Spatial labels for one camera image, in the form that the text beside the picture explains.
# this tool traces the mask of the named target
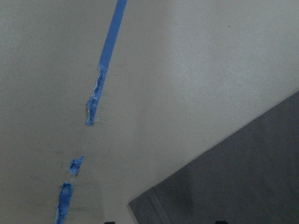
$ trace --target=dark object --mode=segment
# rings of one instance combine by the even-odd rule
[[[139,224],[298,223],[299,92],[130,202]]]

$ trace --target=torn tape piece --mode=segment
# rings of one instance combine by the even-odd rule
[[[70,183],[64,182],[59,196],[55,224],[64,224],[64,220],[70,207],[71,194],[72,185]]]
[[[99,78],[96,81],[92,95],[90,96],[89,101],[87,102],[87,112],[88,118],[86,124],[88,126],[93,125],[93,120],[95,113],[98,108],[99,100],[102,95],[102,89],[106,79],[106,74],[109,68],[113,48],[116,42],[117,34],[121,26],[122,16],[127,4],[127,0],[118,0],[116,3],[115,11],[113,18],[110,23],[108,34],[105,40],[105,44],[101,53],[99,61]]]
[[[83,162],[83,159],[84,159],[84,156],[81,156],[81,158],[73,159],[71,161],[70,168],[69,168],[69,171],[71,174],[76,175],[79,172],[80,166]]]

